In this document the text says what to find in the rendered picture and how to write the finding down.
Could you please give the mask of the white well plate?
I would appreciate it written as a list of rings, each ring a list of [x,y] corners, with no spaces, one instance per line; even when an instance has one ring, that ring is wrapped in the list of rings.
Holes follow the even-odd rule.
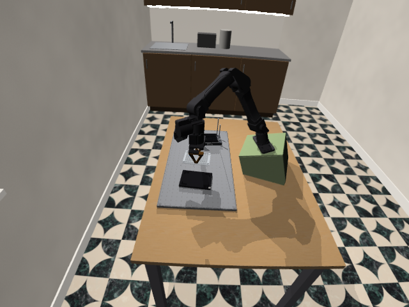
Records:
[[[197,160],[199,158],[198,155],[193,155],[193,156],[194,156],[195,160]],[[211,156],[210,153],[204,152],[202,158],[199,160],[199,162],[197,164],[195,164],[194,161],[192,160],[192,158],[189,155],[189,151],[186,150],[182,163],[209,166],[210,165],[210,156]]]

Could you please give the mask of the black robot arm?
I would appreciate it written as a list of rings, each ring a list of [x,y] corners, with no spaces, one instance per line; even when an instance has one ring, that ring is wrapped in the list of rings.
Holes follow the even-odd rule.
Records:
[[[189,116],[175,120],[174,139],[179,143],[187,139],[189,144],[197,145],[197,135],[205,131],[205,113],[211,103],[227,88],[230,87],[238,97],[247,117],[250,130],[256,132],[253,140],[262,154],[275,151],[268,138],[269,130],[264,118],[258,113],[251,95],[251,80],[237,68],[222,68],[219,76],[198,96],[187,104]],[[194,133],[194,134],[193,134]],[[257,140],[256,140],[257,139]]]

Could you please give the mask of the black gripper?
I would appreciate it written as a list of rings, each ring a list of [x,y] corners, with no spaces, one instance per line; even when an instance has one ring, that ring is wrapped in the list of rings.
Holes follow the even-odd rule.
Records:
[[[194,135],[197,135],[197,145],[189,145],[189,155],[194,161],[194,163],[197,164],[204,154],[204,152],[201,152],[201,150],[203,150],[203,148],[205,147],[206,136],[204,136],[204,133],[200,135],[199,134],[194,134]],[[193,155],[198,155],[199,158],[195,160]]]

